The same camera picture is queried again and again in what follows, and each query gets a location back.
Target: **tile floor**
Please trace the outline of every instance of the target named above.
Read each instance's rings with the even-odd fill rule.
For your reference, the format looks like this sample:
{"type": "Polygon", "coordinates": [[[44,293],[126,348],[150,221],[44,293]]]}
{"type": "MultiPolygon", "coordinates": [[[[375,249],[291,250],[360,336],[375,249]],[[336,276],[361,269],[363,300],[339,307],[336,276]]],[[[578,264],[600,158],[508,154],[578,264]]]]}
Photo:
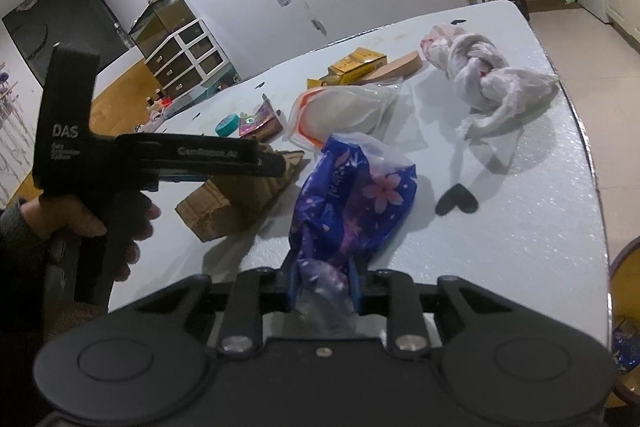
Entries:
{"type": "Polygon", "coordinates": [[[584,123],[611,261],[640,235],[640,54],[584,9],[530,14],[584,123]]]}

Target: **bottle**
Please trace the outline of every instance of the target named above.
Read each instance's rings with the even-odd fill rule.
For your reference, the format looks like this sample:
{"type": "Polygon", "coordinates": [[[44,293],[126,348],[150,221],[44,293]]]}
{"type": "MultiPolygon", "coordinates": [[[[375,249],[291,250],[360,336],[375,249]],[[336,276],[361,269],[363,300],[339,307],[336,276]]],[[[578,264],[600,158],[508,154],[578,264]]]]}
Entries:
{"type": "Polygon", "coordinates": [[[171,103],[171,98],[167,93],[165,93],[162,89],[156,89],[156,96],[163,107],[167,107],[171,103]]]}

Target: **white table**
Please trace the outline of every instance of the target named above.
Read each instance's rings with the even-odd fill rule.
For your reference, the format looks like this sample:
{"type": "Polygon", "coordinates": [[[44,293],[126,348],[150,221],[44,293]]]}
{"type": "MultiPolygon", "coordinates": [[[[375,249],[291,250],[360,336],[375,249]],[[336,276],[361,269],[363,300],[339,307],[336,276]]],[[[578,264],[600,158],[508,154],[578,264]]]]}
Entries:
{"type": "MultiPolygon", "coordinates": [[[[511,65],[552,70],[517,8],[507,1],[491,2],[419,16],[294,58],[190,108],[164,127],[167,132],[214,135],[223,117],[251,111],[263,93],[288,115],[305,90],[306,78],[321,76],[327,65],[357,46],[393,60],[417,49],[434,24],[454,19],[465,19],[467,30],[488,36],[511,65]]],[[[550,105],[509,132],[475,142],[458,139],[454,132],[468,113],[444,74],[432,66],[402,85],[381,134],[415,161],[418,191],[408,219],[372,267],[402,270],[424,283],[435,282],[439,275],[458,275],[606,344],[609,264],[602,214],[568,100],[559,90],[550,105]],[[479,210],[435,216],[435,203],[457,182],[476,195],[479,210]]],[[[281,139],[273,146],[296,149],[281,139]]],[[[159,192],[149,194],[162,208],[156,233],[140,244],[142,257],[130,279],[114,286],[110,307],[194,273],[221,281],[232,279],[239,269],[278,266],[288,250],[292,206],[313,168],[313,155],[308,157],[312,161],[297,185],[281,194],[254,229],[210,243],[201,243],[174,211],[199,184],[162,184],[159,192]]]]}

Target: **teal container lid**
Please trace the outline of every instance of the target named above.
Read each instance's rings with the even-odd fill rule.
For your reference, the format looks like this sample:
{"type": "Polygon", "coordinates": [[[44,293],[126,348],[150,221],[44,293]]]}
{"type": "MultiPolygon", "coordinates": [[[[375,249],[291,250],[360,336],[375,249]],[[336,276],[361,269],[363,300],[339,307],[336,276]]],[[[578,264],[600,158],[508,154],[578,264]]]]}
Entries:
{"type": "Polygon", "coordinates": [[[216,126],[216,134],[221,138],[226,138],[236,129],[240,127],[240,117],[236,114],[230,114],[220,121],[216,126]]]}

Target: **yellow box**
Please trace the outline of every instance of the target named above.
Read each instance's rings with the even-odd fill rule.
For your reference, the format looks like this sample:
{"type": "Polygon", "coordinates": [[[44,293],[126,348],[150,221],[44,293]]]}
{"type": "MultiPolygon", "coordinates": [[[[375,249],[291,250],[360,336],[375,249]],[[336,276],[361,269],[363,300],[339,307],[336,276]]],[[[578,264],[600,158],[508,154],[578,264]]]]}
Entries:
{"type": "Polygon", "coordinates": [[[306,80],[306,89],[313,89],[314,87],[324,87],[326,84],[322,80],[317,78],[308,78],[306,80]]]}
{"type": "Polygon", "coordinates": [[[306,89],[312,87],[339,86],[340,77],[335,74],[326,74],[322,78],[308,78],[306,80],[306,89]]]}
{"type": "Polygon", "coordinates": [[[338,76],[340,85],[347,86],[385,64],[386,55],[366,48],[357,48],[347,57],[329,66],[329,75],[338,76]]]}

